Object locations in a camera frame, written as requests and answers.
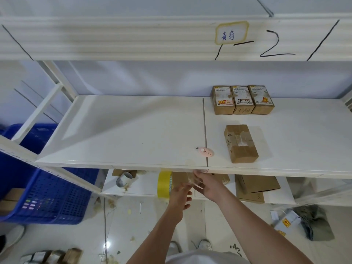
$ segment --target blue plastic basket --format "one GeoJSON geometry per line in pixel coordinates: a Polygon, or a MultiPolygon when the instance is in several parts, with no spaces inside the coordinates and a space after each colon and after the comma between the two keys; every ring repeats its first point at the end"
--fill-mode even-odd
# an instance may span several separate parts
{"type": "MultiPolygon", "coordinates": [[[[2,135],[11,139],[21,125],[10,126],[2,135]]],[[[56,127],[57,124],[35,124],[20,145],[39,154],[56,127]]],[[[66,169],[93,184],[99,172],[92,168],[66,169]]],[[[15,209],[0,216],[0,221],[22,224],[78,224],[82,221],[90,191],[4,153],[0,153],[0,170],[0,199],[11,188],[25,188],[15,209]]]]}

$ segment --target yellow tape roll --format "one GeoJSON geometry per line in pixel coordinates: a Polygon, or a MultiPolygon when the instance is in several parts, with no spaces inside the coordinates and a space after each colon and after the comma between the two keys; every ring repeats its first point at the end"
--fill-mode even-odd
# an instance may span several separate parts
{"type": "Polygon", "coordinates": [[[161,171],[158,178],[158,197],[170,198],[171,171],[161,171]]]}

